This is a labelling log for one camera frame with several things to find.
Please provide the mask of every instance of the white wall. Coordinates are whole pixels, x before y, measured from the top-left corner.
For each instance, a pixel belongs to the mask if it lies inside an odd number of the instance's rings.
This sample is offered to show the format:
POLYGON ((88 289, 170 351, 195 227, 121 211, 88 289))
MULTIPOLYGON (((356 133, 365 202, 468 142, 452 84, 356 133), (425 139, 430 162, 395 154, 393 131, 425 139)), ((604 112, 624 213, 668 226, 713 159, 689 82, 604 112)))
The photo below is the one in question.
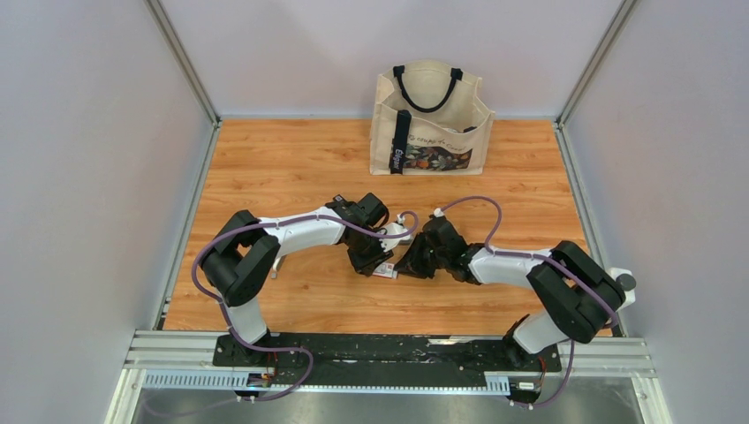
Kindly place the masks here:
POLYGON ((569 131, 679 424, 746 422, 749 4, 642 0, 569 131))
POLYGON ((437 58, 499 116, 555 116, 620 0, 164 0, 222 115, 371 116, 375 79, 437 58))
POLYGON ((209 124, 142 1, 5 1, 0 40, 0 422, 101 422, 209 124))

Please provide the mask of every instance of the black label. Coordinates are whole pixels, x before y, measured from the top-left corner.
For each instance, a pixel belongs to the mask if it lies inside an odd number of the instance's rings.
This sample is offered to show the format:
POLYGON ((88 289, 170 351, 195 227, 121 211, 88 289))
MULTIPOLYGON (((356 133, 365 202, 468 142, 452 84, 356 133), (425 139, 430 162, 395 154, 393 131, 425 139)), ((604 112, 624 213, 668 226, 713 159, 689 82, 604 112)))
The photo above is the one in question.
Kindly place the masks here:
POLYGON ((408 130, 411 127, 411 113, 400 110, 397 114, 396 131, 393 136, 393 148, 390 153, 390 173, 403 174, 405 149, 408 145, 408 130))

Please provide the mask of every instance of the black mounting plate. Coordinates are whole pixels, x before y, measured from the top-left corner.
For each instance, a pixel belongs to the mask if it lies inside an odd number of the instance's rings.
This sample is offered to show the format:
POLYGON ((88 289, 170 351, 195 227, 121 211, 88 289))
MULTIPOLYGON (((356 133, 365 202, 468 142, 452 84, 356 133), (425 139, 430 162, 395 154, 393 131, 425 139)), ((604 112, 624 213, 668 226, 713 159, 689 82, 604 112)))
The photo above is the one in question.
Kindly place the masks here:
MULTIPOLYGON (((501 340, 452 343, 450 336, 278 333, 261 340, 265 347, 304 346, 314 355, 305 384, 392 387, 484 387, 485 371, 539 372, 538 361, 514 367, 501 340)), ((547 371, 562 369, 556 346, 539 353, 547 371)), ((275 383, 291 384, 305 372, 303 353, 278 354, 275 383)), ((213 365, 266 367, 265 352, 246 349, 231 335, 218 338, 213 365)))

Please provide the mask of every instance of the metal frame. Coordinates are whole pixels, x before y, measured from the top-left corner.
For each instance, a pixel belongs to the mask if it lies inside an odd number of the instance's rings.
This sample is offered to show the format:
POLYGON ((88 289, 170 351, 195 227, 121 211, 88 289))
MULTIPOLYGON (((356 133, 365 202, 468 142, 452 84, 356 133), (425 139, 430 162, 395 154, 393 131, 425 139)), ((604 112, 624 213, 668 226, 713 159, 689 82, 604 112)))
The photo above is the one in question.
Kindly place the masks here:
MULTIPOLYGON (((160 328, 159 321, 166 314, 172 290, 177 279, 182 255, 193 224, 195 212, 200 201, 202 187, 208 174, 208 167, 216 146, 221 127, 221 119, 208 93, 200 83, 187 54, 170 23, 169 17, 160 0, 144 0, 154 15, 156 24, 162 30, 185 77, 195 93, 201 107, 214 124, 211 140, 206 147, 205 157, 200 166, 193 190, 193 198, 185 218, 185 225, 175 246, 174 262, 168 276, 164 293, 161 316, 157 317, 155 328, 160 328)), ((579 212, 586 240, 592 257, 601 264, 607 260, 601 250, 596 230, 596 222, 591 214, 586 197, 586 190, 578 174, 576 156, 571 147, 565 125, 585 93, 601 62, 606 57, 614 40, 619 35, 624 23, 632 13, 637 0, 623 0, 616 15, 599 42, 586 69, 572 90, 560 115, 556 117, 554 129, 560 153, 564 160, 572 195, 579 212)), ((127 354, 117 390, 112 398, 107 414, 108 423, 129 423, 136 411, 136 405, 143 388, 181 388, 181 389, 216 389, 230 390, 237 384, 237 379, 244 379, 249 372, 262 372, 264 368, 226 368, 212 365, 216 338, 223 332, 215 331, 137 331, 127 354)), ((456 337, 456 338, 500 338, 500 337, 456 337)), ((661 385, 650 359, 643 339, 632 337, 597 337, 591 344, 576 346, 573 375, 576 378, 625 378, 632 381, 632 387, 638 396, 639 409, 646 424, 671 423, 668 408, 663 400, 661 385)), ((568 343, 559 345, 560 360, 563 369, 569 360, 568 343)), ((458 394, 491 394, 495 395, 503 387, 503 382, 513 376, 535 376, 535 373, 486 373, 487 388, 484 390, 455 390, 458 394)), ((435 393, 450 394, 449 390, 434 388, 397 389, 387 387, 330 387, 303 386, 300 391, 323 392, 366 392, 366 393, 435 393)))
MULTIPOLYGON (((558 115, 495 115, 496 121, 504 120, 524 120, 524 121, 556 121, 558 115)), ((304 113, 291 113, 285 115, 262 115, 262 114, 226 114, 221 115, 221 119, 372 119, 372 113, 355 113, 351 115, 330 114, 330 115, 310 115, 304 113)))
POLYGON ((177 59, 179 67, 182 68, 182 72, 185 73, 187 82, 190 84, 193 93, 195 93, 195 98, 198 100, 198 103, 200 103, 200 106, 206 112, 206 116, 208 116, 211 123, 214 126, 218 125, 221 118, 218 116, 216 108, 214 108, 213 103, 210 101, 206 88, 200 82, 198 73, 190 62, 190 58, 187 57, 185 48, 182 46, 182 42, 177 36, 177 31, 175 31, 174 26, 171 24, 169 15, 167 14, 166 9, 164 9, 161 0, 144 0, 144 2, 151 11, 156 25, 164 36, 164 40, 166 40, 172 54, 174 54, 174 58, 177 59))
POLYGON ((606 32, 603 34, 601 41, 598 43, 598 46, 596 46, 593 55, 588 61, 585 70, 580 75, 578 83, 575 85, 575 88, 572 89, 572 93, 570 93, 567 103, 564 104, 562 112, 559 114, 559 117, 557 117, 556 121, 558 124, 566 124, 569 122, 570 116, 572 115, 572 112, 575 111, 575 108, 577 107, 580 98, 585 93, 588 84, 598 71, 598 67, 601 62, 603 62, 606 54, 609 53, 611 46, 619 36, 627 19, 632 15, 634 6, 638 2, 639 0, 622 0, 617 12, 614 14, 614 18, 609 23, 609 27, 606 28, 606 32))
POLYGON ((187 210, 185 217, 185 223, 182 226, 182 231, 179 233, 179 239, 177 244, 174 246, 174 252, 171 255, 172 263, 167 276, 166 287, 162 296, 161 304, 158 308, 158 314, 153 320, 153 329, 161 329, 163 321, 166 318, 166 314, 169 312, 169 304, 171 303, 171 294, 174 292, 174 285, 177 282, 179 274, 179 267, 182 265, 182 257, 185 255, 185 249, 187 247, 187 240, 190 238, 190 230, 193 227, 195 221, 195 213, 198 210, 200 204, 200 197, 203 193, 203 186, 206 183, 206 177, 208 176, 208 169, 210 168, 211 158, 216 150, 216 142, 218 141, 218 134, 221 132, 222 122, 214 126, 211 138, 208 141, 206 150, 203 152, 203 156, 200 160, 200 172, 195 176, 193 182, 193 197, 190 199, 190 206, 187 210))
MULTIPOLYGON (((141 389, 235 390, 246 389, 241 382, 248 373, 263 373, 264 367, 214 367, 212 359, 221 331, 136 331, 125 359, 117 391, 112 399, 107 423, 129 423, 135 413, 141 389)), ((461 336, 454 339, 499 339, 501 337, 461 336)), ((570 359, 570 344, 559 345, 564 369, 570 359)), ((563 372, 550 373, 560 376, 563 372)), ((510 377, 535 377, 537 373, 487 372, 485 388, 315 386, 299 391, 324 393, 395 393, 433 395, 500 396, 507 390, 510 377)), ((576 346, 574 378, 631 379, 639 407, 647 423, 668 423, 662 402, 660 383, 645 340, 635 337, 597 337, 590 344, 576 346)), ((282 390, 285 386, 276 386, 282 390)))

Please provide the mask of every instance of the printed label on bag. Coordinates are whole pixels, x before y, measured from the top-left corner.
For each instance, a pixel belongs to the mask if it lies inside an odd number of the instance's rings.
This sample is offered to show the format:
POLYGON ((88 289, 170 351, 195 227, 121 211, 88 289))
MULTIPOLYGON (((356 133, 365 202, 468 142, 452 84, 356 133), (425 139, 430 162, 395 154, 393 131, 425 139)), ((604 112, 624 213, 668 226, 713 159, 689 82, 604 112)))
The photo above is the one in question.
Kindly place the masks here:
MULTIPOLYGON (((453 130, 452 128, 447 128, 448 131, 451 133, 458 134, 459 132, 456 130, 453 130)), ((466 128, 465 133, 472 130, 472 128, 466 128)), ((420 147, 427 147, 427 148, 444 148, 448 151, 450 151, 453 155, 456 153, 468 153, 468 150, 470 150, 470 146, 460 146, 450 143, 449 141, 445 141, 445 139, 427 139, 425 137, 416 137, 412 134, 408 134, 408 144, 412 144, 417 148, 420 147)))
POLYGON ((392 164, 390 165, 390 168, 402 170, 403 166, 400 164, 401 160, 403 160, 403 150, 396 148, 393 151, 393 159, 392 159, 392 164))
POLYGON ((473 149, 459 153, 437 146, 408 144, 405 147, 403 167, 415 170, 464 170, 471 162, 472 152, 473 149))

